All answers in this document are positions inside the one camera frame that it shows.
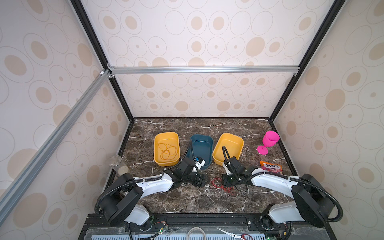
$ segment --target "blue plastic bin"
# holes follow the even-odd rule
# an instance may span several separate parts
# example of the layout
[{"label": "blue plastic bin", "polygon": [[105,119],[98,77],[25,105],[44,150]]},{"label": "blue plastic bin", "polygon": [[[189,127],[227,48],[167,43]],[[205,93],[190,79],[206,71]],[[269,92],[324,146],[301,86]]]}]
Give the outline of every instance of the blue plastic bin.
[{"label": "blue plastic bin", "polygon": [[[210,136],[195,134],[191,137],[193,153],[195,157],[202,157],[205,164],[201,166],[201,170],[207,169],[212,162],[212,151],[214,140]],[[188,150],[187,158],[192,159],[191,150]]]}]

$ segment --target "vent grille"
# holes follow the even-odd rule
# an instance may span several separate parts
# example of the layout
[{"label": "vent grille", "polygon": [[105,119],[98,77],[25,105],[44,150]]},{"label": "vent grille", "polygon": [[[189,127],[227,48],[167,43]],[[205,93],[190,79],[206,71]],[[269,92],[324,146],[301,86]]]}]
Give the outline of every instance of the vent grille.
[{"label": "vent grille", "polygon": [[[250,233],[253,240],[266,240],[265,235],[262,233]],[[139,238],[150,237],[149,234],[134,235],[133,239],[138,240]],[[160,235],[155,240],[186,240],[186,234],[171,234],[171,235]],[[92,235],[92,240],[129,240],[128,234],[119,235]],[[191,234],[189,240],[204,240],[202,234]],[[235,240],[235,238],[228,236],[227,234],[207,234],[207,240]]]}]

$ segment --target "metal rail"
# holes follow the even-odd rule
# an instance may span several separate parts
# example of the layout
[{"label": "metal rail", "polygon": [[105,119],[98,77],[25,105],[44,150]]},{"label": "metal rail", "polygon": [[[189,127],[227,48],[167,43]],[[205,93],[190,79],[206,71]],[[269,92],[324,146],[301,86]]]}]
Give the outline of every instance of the metal rail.
[{"label": "metal rail", "polygon": [[297,73],[299,66],[201,66],[201,67],[110,67],[112,74],[132,73]]},{"label": "metal rail", "polygon": [[101,85],[108,79],[108,77],[111,77],[109,70],[104,70],[104,72],[101,73],[103,74],[99,75],[98,78],[93,81],[91,86],[65,116],[64,120],[34,155],[33,159],[31,159],[28,165],[23,169],[23,172],[9,186],[4,197],[0,201],[0,225],[3,224],[5,219],[11,213],[12,209],[16,206],[25,191],[44,167],[45,163],[52,156],[63,138],[67,135],[79,116],[83,113],[84,109],[91,102]]}]

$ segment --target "yellow plastic bin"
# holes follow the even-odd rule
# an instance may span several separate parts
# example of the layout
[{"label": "yellow plastic bin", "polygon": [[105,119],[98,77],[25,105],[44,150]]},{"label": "yellow plastic bin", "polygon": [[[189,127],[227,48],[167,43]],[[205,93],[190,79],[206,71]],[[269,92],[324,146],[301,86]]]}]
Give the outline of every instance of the yellow plastic bin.
[{"label": "yellow plastic bin", "polygon": [[236,157],[237,160],[239,160],[241,151],[243,150],[244,140],[241,137],[227,132],[221,134],[212,153],[214,162],[220,166],[223,166],[224,162],[223,146],[227,148],[230,157]]},{"label": "yellow plastic bin", "polygon": [[155,136],[153,158],[161,167],[172,166],[179,162],[180,145],[177,133],[162,132]]}]

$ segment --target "black cable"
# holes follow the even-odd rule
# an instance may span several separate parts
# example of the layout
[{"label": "black cable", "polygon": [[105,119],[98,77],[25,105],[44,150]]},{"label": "black cable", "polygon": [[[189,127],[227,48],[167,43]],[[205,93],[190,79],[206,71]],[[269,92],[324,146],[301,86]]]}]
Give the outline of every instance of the black cable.
[{"label": "black cable", "polygon": [[247,186],[247,185],[245,185],[245,191],[240,191],[240,190],[237,188],[237,185],[235,185],[235,188],[236,188],[236,190],[238,190],[239,192],[247,192],[247,191],[248,191],[248,186]]},{"label": "black cable", "polygon": [[[129,235],[129,240],[133,240],[132,233],[131,233],[131,227],[130,227],[129,223],[128,223],[128,235]],[[146,237],[146,238],[137,238],[137,240],[153,240],[158,235],[159,235],[159,233],[157,232],[153,236]]]},{"label": "black cable", "polygon": [[293,224],[292,224],[292,222],[290,222],[289,230],[288,230],[287,234],[284,236],[284,238],[282,238],[281,240],[287,240],[291,236],[292,229],[293,229]]},{"label": "black cable", "polygon": [[183,160],[186,157],[187,152],[188,152],[188,150],[190,149],[191,146],[192,146],[192,140],[189,140],[187,149],[186,149],[184,155],[181,158],[179,158],[179,162],[176,165],[173,165],[173,166],[170,166],[169,168],[166,168],[165,171],[167,171],[169,169],[172,169],[174,167],[177,167],[181,163],[181,160]]},{"label": "black cable", "polygon": [[229,153],[228,153],[228,150],[225,146],[223,146],[223,155],[224,155],[224,161],[228,162],[228,159],[230,159],[231,157],[229,156]]},{"label": "black cable", "polygon": [[131,227],[128,223],[128,235],[129,235],[129,240],[133,240],[132,233],[131,233]]},{"label": "black cable", "polygon": [[158,177],[153,177],[153,178],[146,178],[145,180],[144,179],[135,179],[135,180],[131,180],[131,181],[128,181],[124,184],[121,184],[120,186],[117,186],[113,189],[111,189],[110,191],[108,191],[107,193],[101,195],[98,199],[97,199],[97,202],[95,204],[95,207],[94,207],[94,210],[95,210],[95,213],[98,214],[98,215],[101,215],[101,216],[104,216],[104,214],[100,211],[100,203],[101,201],[104,200],[104,198],[106,198],[109,194],[123,188],[123,187],[126,187],[126,186],[129,186],[129,185],[132,185],[132,184],[136,184],[136,183],[140,183],[140,182],[152,182],[152,181],[156,181],[156,180],[160,180],[162,179],[163,176],[158,176]]},{"label": "black cable", "polygon": [[189,140],[189,144],[190,144],[190,149],[191,149],[191,154],[192,154],[192,159],[195,159],[195,155],[193,154],[193,145],[192,145],[192,139],[191,140]]},{"label": "black cable", "polygon": [[[263,171],[263,172],[258,172],[258,173],[252,174],[249,178],[247,178],[245,180],[239,180],[239,182],[248,182],[252,178],[254,178],[254,177],[258,176],[258,175],[262,175],[262,174],[273,175],[273,176],[284,178],[286,180],[288,180],[288,178],[289,178],[289,176],[286,176],[286,175],[283,175],[283,174]],[[328,218],[328,222],[338,222],[338,221],[341,220],[341,218],[343,217],[343,208],[341,207],[340,203],[337,201],[337,199],[334,196],[329,194],[324,189],[322,189],[322,188],[320,188],[320,187],[318,187],[318,186],[316,186],[316,185],[314,185],[314,184],[312,184],[312,183],[310,183],[310,182],[308,182],[306,180],[298,179],[298,178],[295,178],[295,177],[291,177],[290,181],[294,181],[294,182],[298,182],[298,183],[301,183],[301,184],[304,184],[304,185],[308,185],[308,186],[313,187],[314,189],[317,189],[318,191],[324,193],[327,196],[327,198],[329,198],[333,202],[333,204],[336,206],[336,208],[338,210],[337,216],[334,217],[334,218]]]},{"label": "black cable", "polygon": [[196,169],[196,175],[199,174],[199,168],[195,165],[194,168]]},{"label": "black cable", "polygon": [[191,146],[192,146],[192,139],[189,140],[187,150],[185,151],[183,157],[181,158],[182,160],[187,156],[187,152],[188,152],[188,150],[189,150],[189,148],[190,148]]}]

